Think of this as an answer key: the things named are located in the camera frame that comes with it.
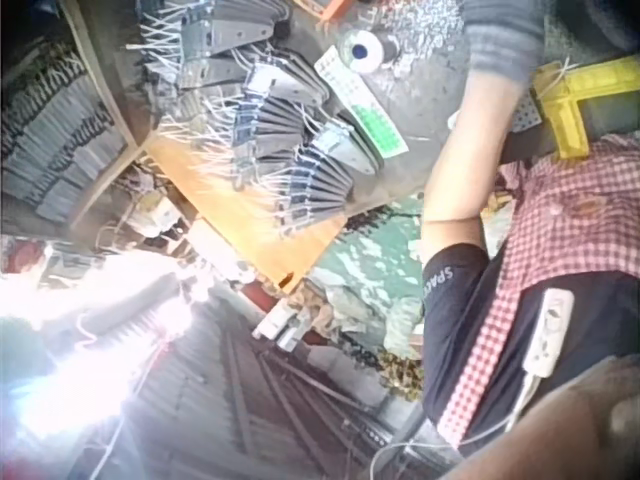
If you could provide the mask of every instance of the metal beam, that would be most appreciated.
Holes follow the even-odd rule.
[[[364,453],[362,453],[362,450],[354,445],[353,442],[356,440],[356,438],[354,437],[351,440],[348,439],[345,432],[341,430],[335,422],[331,421],[331,419],[327,415],[327,411],[324,408],[320,407],[320,405],[316,402],[316,399],[313,398],[312,395],[309,395],[309,393],[305,391],[305,389],[299,384],[300,381],[295,379],[293,380],[294,381],[291,386],[296,390],[296,392],[300,394],[300,396],[302,396],[302,398],[307,401],[311,409],[316,412],[316,415],[318,415],[318,418],[322,421],[322,423],[324,423],[326,427],[331,430],[331,433],[333,433],[338,438],[338,440],[340,440],[340,443],[344,445],[347,451],[352,451],[353,455],[362,465],[367,465],[370,459]]]
[[[229,362],[229,373],[231,379],[231,390],[233,391],[233,400],[236,407],[236,414],[238,417],[238,425],[240,426],[240,434],[242,435],[242,443],[247,454],[251,457],[257,458],[257,449],[251,435],[251,423],[249,422],[249,413],[247,411],[247,404],[244,400],[244,394],[242,393],[242,382],[240,380],[240,374],[238,369],[238,356],[233,344],[233,338],[231,334],[227,332],[225,335],[227,339],[227,360]]]
[[[312,387],[315,387],[318,390],[321,390],[322,392],[335,398],[336,400],[339,400],[340,402],[345,403],[353,408],[357,408],[358,410],[362,410],[363,412],[368,412],[369,410],[371,410],[371,407],[362,405],[361,403],[356,402],[355,400],[352,400],[349,397],[342,395],[341,393],[338,393],[335,390],[330,389],[329,387],[327,387],[326,385],[323,385],[322,383],[312,378],[311,376],[307,375],[306,373],[298,370],[293,365],[289,365],[287,362],[279,359],[277,356],[269,354],[268,358],[271,361],[277,363],[278,366],[293,373],[296,377],[300,378],[301,380],[304,380],[306,383],[308,383]]]
[[[338,465],[327,456],[327,454],[320,448],[320,446],[313,439],[309,431],[306,429],[306,427],[300,420],[300,417],[298,416],[296,411],[293,409],[293,406],[289,402],[287,395],[282,390],[280,383],[278,382],[275,375],[271,371],[271,368],[269,367],[267,362],[262,357],[258,357],[258,361],[262,366],[265,377],[269,382],[269,384],[271,385],[273,392],[275,393],[277,399],[280,401],[282,408],[284,409],[285,413],[289,417],[289,420],[291,420],[291,423],[293,424],[294,429],[298,433],[298,436],[300,437],[302,442],[306,445],[309,452],[311,452],[311,455],[313,456],[315,461],[322,468],[324,473],[328,475],[330,478],[339,478],[339,472],[337,468]]]

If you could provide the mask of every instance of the hanging metal part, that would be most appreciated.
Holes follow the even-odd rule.
[[[313,146],[299,148],[290,167],[265,180],[280,197],[275,217],[283,235],[344,212],[353,187],[344,168]]]
[[[238,158],[261,158],[293,149],[304,141],[302,115],[288,102],[247,94],[240,102],[233,127]]]
[[[328,99],[324,92],[291,70],[262,62],[254,64],[247,77],[245,90],[314,107],[321,106]]]
[[[233,58],[200,58],[182,65],[178,88],[200,88],[244,80],[247,72]]]
[[[375,175],[380,169],[375,154],[359,138],[356,129],[346,122],[337,119],[327,121],[311,145],[366,175]]]
[[[273,18],[265,15],[257,2],[242,3],[217,1],[189,9],[182,18],[184,58],[206,58],[270,38],[275,25]]]

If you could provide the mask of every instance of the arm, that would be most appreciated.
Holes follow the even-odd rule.
[[[425,189],[422,260],[456,243],[484,247],[479,215],[504,139],[544,48],[541,0],[467,0],[470,73],[458,121]]]
[[[525,87],[471,72],[455,128],[424,194],[422,260],[456,243],[483,249],[480,212],[493,191],[502,146]]]

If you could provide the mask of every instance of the yellow plastic object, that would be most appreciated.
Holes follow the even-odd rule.
[[[561,70],[560,62],[541,67],[533,79],[533,86],[553,128],[559,157],[586,157],[589,140],[578,102],[640,90],[640,58],[626,57],[577,68],[558,80]]]

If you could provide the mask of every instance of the black t-shirt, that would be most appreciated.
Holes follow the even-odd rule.
[[[475,245],[452,245],[424,268],[424,406],[436,424],[489,313],[503,253],[504,248],[490,261]],[[524,379],[522,362],[548,288],[570,290],[575,304],[555,371],[541,382],[531,404],[605,357],[640,352],[638,279],[621,272],[595,272],[540,282],[521,295],[516,321],[466,438],[486,431],[511,412]],[[469,455],[501,433],[460,451]]]

